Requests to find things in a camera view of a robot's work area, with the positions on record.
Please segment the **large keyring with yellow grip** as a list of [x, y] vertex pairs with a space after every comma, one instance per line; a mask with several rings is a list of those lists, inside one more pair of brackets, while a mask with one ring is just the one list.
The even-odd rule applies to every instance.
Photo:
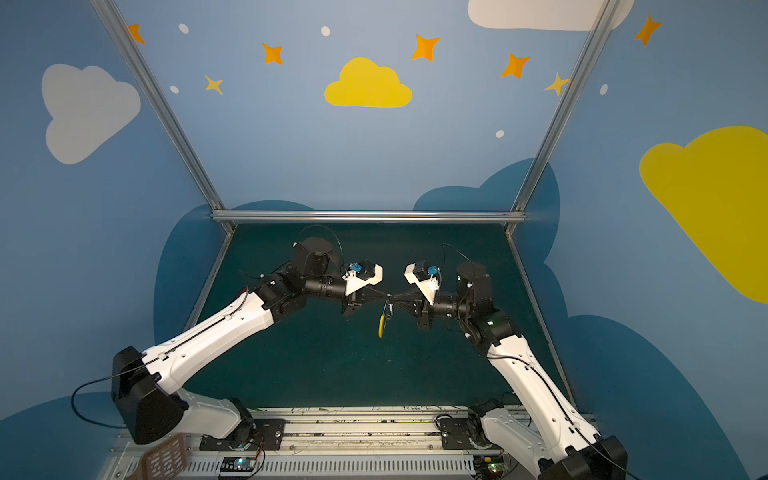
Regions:
[[382, 338], [384, 336], [384, 332], [386, 330], [388, 322], [391, 320], [394, 314], [394, 307], [393, 307], [393, 301], [390, 297], [388, 297], [385, 300], [385, 303], [382, 308], [382, 312], [379, 318], [379, 324], [378, 324], [378, 330], [377, 335], [379, 338]]

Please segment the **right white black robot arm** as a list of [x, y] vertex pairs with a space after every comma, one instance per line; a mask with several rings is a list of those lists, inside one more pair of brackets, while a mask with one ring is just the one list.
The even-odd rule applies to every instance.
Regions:
[[456, 290], [443, 293], [441, 270], [411, 263], [404, 277], [412, 290], [393, 303], [420, 321], [455, 319], [473, 347], [505, 379], [531, 423], [515, 419], [501, 403], [471, 409], [482, 437], [501, 447], [537, 479], [625, 479], [628, 454], [614, 436], [603, 436], [541, 367], [522, 331], [494, 304], [487, 268], [470, 259], [456, 269]]

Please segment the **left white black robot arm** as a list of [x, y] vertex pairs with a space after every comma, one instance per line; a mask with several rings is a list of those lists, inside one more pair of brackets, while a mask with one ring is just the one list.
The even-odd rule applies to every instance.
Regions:
[[185, 390], [196, 373], [247, 338], [300, 311], [310, 298], [337, 301], [345, 314], [380, 300], [382, 266], [346, 263], [339, 240], [298, 240], [289, 261], [261, 275], [219, 312], [144, 351], [129, 346], [113, 358], [111, 399], [123, 429], [138, 445], [173, 434], [211, 437], [243, 450], [256, 436], [255, 420], [237, 399]]

